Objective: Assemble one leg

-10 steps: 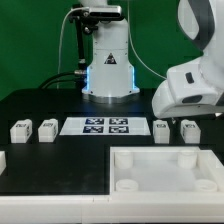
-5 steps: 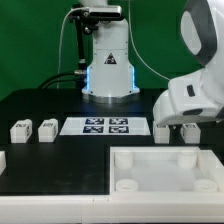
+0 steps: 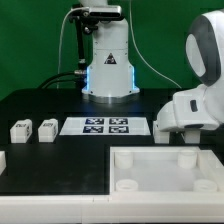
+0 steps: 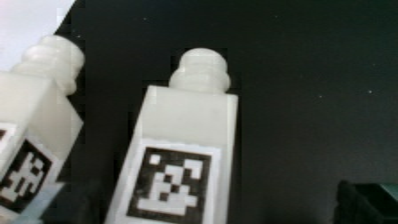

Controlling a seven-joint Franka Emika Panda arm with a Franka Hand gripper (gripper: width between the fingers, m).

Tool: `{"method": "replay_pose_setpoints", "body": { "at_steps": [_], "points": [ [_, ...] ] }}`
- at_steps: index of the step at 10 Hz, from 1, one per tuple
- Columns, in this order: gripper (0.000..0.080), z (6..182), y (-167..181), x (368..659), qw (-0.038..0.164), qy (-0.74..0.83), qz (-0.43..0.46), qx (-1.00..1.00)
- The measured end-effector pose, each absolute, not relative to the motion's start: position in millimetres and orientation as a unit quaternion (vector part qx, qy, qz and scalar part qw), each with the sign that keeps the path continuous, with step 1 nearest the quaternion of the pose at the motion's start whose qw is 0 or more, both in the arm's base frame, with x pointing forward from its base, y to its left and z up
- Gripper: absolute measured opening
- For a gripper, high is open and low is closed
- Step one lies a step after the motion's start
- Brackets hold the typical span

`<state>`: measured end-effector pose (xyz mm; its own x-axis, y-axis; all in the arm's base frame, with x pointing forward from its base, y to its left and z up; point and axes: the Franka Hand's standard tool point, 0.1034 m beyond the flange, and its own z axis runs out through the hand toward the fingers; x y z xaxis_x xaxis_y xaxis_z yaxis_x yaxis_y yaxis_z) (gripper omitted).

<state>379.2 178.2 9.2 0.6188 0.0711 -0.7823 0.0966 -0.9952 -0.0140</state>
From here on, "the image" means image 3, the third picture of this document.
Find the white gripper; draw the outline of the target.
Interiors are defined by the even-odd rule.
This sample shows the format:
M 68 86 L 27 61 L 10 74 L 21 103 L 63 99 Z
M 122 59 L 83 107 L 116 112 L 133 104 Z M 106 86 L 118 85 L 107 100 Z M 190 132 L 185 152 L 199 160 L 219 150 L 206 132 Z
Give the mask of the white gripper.
M 221 122 L 208 112 L 205 104 L 206 86 L 176 92 L 157 114 L 160 131 L 216 130 Z

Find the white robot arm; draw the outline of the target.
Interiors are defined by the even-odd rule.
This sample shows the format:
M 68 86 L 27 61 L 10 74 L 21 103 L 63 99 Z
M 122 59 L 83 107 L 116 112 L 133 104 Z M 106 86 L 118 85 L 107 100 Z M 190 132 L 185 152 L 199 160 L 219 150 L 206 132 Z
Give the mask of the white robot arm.
M 79 0 L 94 23 L 93 60 L 83 94 L 99 101 L 123 99 L 139 89 L 127 53 L 128 24 L 107 0 Z M 186 39 L 186 56 L 201 84 L 173 95 L 153 123 L 161 132 L 215 130 L 224 124 L 224 9 L 198 16 Z

